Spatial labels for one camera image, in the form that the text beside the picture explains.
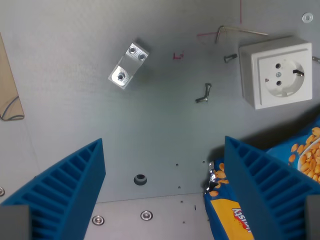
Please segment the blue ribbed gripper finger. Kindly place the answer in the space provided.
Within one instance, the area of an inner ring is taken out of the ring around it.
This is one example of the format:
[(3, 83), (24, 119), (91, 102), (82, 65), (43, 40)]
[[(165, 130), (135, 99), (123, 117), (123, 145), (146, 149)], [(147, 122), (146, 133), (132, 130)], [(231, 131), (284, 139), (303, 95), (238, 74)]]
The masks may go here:
[(225, 137), (225, 174), (256, 240), (305, 240), (307, 196), (320, 185), (263, 150)]
[(99, 138), (35, 176), (0, 205), (29, 207), (33, 240), (82, 240), (105, 176)]

